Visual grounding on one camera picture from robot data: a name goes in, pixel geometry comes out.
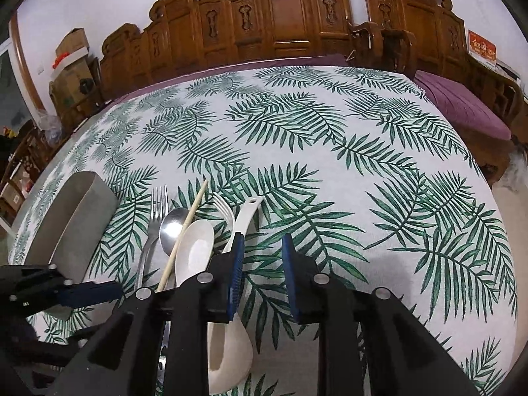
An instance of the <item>wooden chopstick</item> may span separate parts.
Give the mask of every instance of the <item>wooden chopstick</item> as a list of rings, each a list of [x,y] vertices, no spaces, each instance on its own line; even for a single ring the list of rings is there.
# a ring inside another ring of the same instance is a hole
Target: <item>wooden chopstick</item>
[[[189,213],[187,214],[187,217],[185,218],[185,221],[183,222],[183,225],[181,226],[180,234],[178,235],[178,238],[176,239],[176,243],[174,244],[174,247],[172,247],[171,255],[168,258],[167,265],[165,266],[165,269],[163,270],[162,278],[159,280],[158,288],[156,289],[156,292],[161,292],[165,290],[165,286],[167,285],[168,278],[171,276],[171,273],[174,269],[174,261],[176,260],[176,252],[178,251],[178,247],[180,247],[180,244],[183,239],[183,234],[187,230],[187,227],[191,224],[194,218],[194,214],[196,213],[196,210],[200,206],[200,202],[202,201],[202,197],[207,190],[208,181],[204,180],[202,183],[202,187],[200,188],[200,191],[196,195],[196,198],[194,198],[194,202],[191,206],[191,209],[189,210]]]

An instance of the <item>utensil handle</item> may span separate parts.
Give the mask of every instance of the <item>utensil handle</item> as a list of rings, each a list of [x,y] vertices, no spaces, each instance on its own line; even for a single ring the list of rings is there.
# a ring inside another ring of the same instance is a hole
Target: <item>utensil handle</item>
[[[155,236],[151,239],[147,239],[143,249],[141,250],[141,256],[139,256],[139,265],[137,267],[136,282],[134,283],[134,291],[143,286],[143,276],[145,275],[145,263],[147,262],[147,256],[149,256],[149,251],[158,238],[158,236]]]
[[[187,217],[185,218],[185,222],[183,222],[183,225],[181,226],[181,231],[178,235],[178,238],[176,239],[176,242],[174,243],[174,247],[172,248],[171,255],[168,258],[167,265],[165,266],[165,269],[163,270],[163,274],[161,279],[159,280],[158,288],[156,289],[156,292],[161,292],[165,289],[165,286],[167,285],[168,278],[171,276],[171,272],[174,269],[174,261],[176,259],[176,252],[178,251],[178,247],[180,247],[180,244],[183,239],[183,234],[187,230],[188,226],[191,224],[194,218],[194,214],[196,213],[196,210],[200,206],[200,202],[202,201],[202,197],[207,190],[208,181],[204,180],[202,183],[202,187],[200,188],[200,191],[197,193],[196,198],[194,198],[194,202],[191,206],[191,209],[189,210],[189,213],[187,214]]]
[[[233,224],[233,231],[231,232],[231,237],[229,238],[228,243],[225,245],[224,249],[222,250],[222,253],[227,253],[231,250],[231,246],[233,245],[234,240],[234,234],[237,232],[240,232],[242,235],[246,235],[246,232],[248,231],[249,224],[251,223],[251,220],[253,219],[253,214],[257,211],[259,208],[260,203],[264,199],[263,196],[252,196],[246,199],[246,201],[242,204],[242,207],[240,207],[240,211],[238,213],[238,216]]]

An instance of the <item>gray metal container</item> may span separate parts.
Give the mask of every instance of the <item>gray metal container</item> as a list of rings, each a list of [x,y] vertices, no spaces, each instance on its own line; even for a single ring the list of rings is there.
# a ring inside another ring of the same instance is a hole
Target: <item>gray metal container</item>
[[[53,263],[73,283],[83,282],[117,204],[117,197],[96,173],[73,174],[46,212],[25,264]],[[60,319],[67,319],[70,312],[70,308],[64,307],[47,311]]]

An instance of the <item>metal screw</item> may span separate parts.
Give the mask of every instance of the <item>metal screw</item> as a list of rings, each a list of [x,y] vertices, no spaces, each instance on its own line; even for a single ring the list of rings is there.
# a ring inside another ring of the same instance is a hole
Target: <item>metal screw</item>
[[[138,289],[136,292],[136,298],[142,301],[150,298],[151,294],[152,291],[148,287],[141,287],[141,289]]]
[[[328,284],[330,282],[330,277],[326,274],[316,274],[313,276],[313,280],[317,284]]]
[[[196,277],[199,283],[205,284],[213,281],[213,275],[210,272],[202,272]]]
[[[383,300],[389,299],[391,297],[390,290],[386,289],[385,287],[378,287],[375,293],[378,298]]]

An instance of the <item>metal fork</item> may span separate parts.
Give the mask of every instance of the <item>metal fork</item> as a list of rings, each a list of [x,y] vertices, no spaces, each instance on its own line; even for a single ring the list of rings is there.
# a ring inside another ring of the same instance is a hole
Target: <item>metal fork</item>
[[[167,185],[152,188],[150,196],[150,220],[147,228],[147,241],[141,250],[139,265],[137,268],[136,282],[134,291],[143,286],[143,275],[145,274],[145,263],[151,247],[159,238],[159,227],[162,225],[163,218],[168,214],[168,194]]]
[[[213,194],[213,204],[228,224],[228,229],[232,231],[234,226],[234,214],[229,204],[216,192]]]

